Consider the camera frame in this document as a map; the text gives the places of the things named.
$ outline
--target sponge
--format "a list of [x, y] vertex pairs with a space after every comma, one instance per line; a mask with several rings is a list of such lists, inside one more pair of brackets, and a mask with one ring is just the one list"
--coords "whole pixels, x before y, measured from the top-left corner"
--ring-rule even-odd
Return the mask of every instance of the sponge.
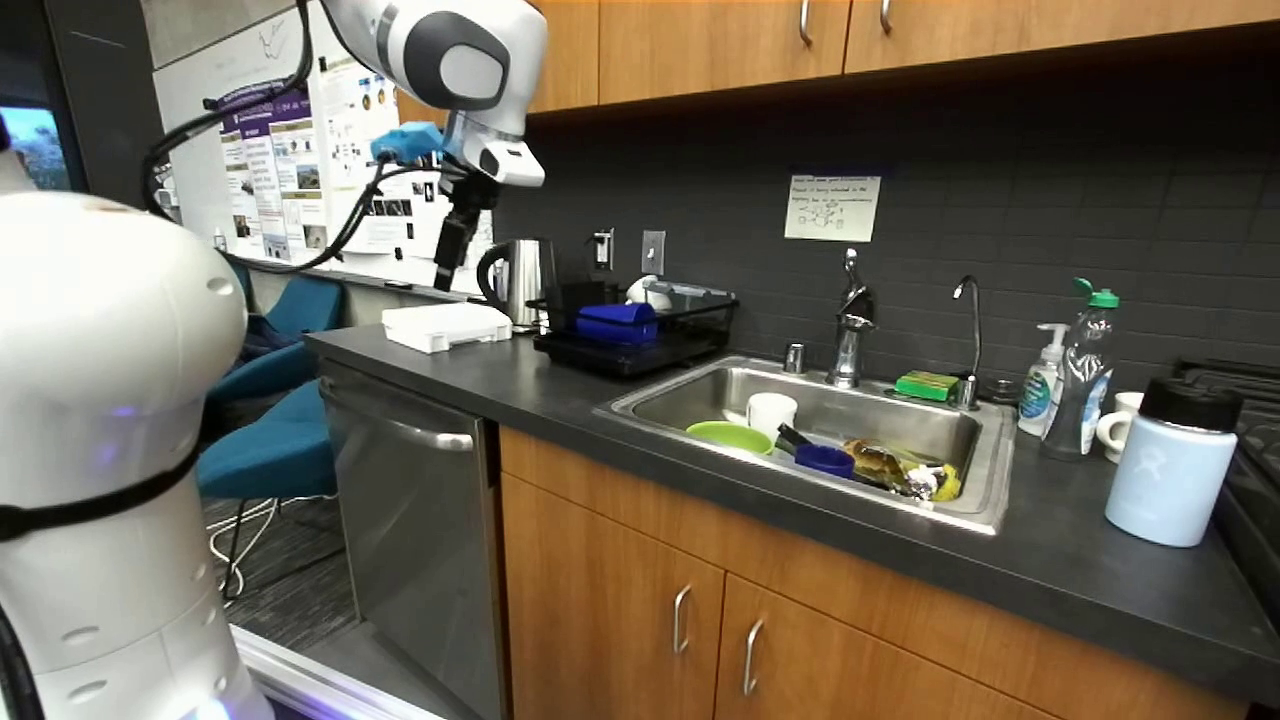
[[946, 405], [957, 396], [957, 384], [960, 376], [906, 373], [891, 384], [891, 393], [922, 405]]

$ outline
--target black countertop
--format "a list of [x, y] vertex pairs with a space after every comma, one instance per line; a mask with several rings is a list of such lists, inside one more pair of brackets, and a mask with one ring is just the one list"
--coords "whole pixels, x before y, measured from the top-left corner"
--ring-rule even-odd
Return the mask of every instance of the black countertop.
[[426, 355], [383, 339], [378, 328], [341, 328], [313, 338], [313, 350], [324, 363], [364, 369], [437, 405], [1280, 707], [1280, 637], [1221, 537], [1208, 531], [1199, 550], [1124, 537], [1103, 522], [1103, 462], [1043, 462], [1036, 440], [1020, 436], [1000, 537], [977, 537], [601, 420], [601, 405], [639, 384], [558, 369], [526, 339]]

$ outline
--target sink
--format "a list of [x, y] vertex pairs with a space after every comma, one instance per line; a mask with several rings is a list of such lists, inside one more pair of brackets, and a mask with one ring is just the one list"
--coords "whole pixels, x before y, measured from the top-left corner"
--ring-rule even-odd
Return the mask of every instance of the sink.
[[[800, 405], [797, 429], [815, 446], [843, 447], [843, 440], [862, 440], [862, 446], [946, 462], [960, 470], [965, 493], [957, 499], [932, 506], [919, 496], [897, 496], [862, 479], [800, 470], [784, 453], [750, 457], [738, 447], [705, 446], [682, 433], [694, 420], [723, 420], [732, 411], [743, 411], [750, 393], [797, 396]], [[979, 537], [994, 537], [1008, 509], [1017, 420], [1013, 420], [1013, 410], [994, 410], [994, 405], [979, 405], [977, 411], [937, 410], [937, 405], [891, 396], [891, 384], [833, 390], [812, 376], [780, 373], [780, 363], [766, 363], [766, 361], [723, 355], [714, 363], [699, 363], [671, 381], [628, 393], [603, 405], [601, 416], [651, 436], [667, 436], [687, 447], [759, 464], [780, 479], [854, 496], [868, 506], [882, 506], [891, 513], [910, 513], [910, 516], [968, 530]]]

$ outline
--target backsplash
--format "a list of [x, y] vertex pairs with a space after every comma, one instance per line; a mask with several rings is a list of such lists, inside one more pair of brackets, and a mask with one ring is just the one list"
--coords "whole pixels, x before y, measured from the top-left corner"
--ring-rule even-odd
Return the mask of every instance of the backsplash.
[[1265, 64], [1092, 64], [1029, 80], [903, 92], [812, 89], [714, 109], [542, 122], [546, 187], [506, 192], [499, 237], [542, 237], [587, 272], [587, 233], [667, 228], [667, 275], [738, 292], [732, 350], [834, 350], [843, 245], [791, 245], [791, 173], [882, 173], [875, 242], [861, 248], [878, 326], [862, 373], [968, 363], [979, 275], [982, 376], [1024, 381], [1043, 321], [1079, 308], [1070, 275], [1124, 297], [1121, 381], [1173, 355], [1280, 363], [1280, 85]]

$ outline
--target dishwasher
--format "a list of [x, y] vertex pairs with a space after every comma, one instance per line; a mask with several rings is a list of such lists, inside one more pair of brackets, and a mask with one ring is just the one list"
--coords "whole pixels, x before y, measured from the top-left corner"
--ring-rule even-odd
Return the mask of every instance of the dishwasher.
[[504, 720], [496, 433], [341, 363], [320, 390], [356, 619], [478, 720]]

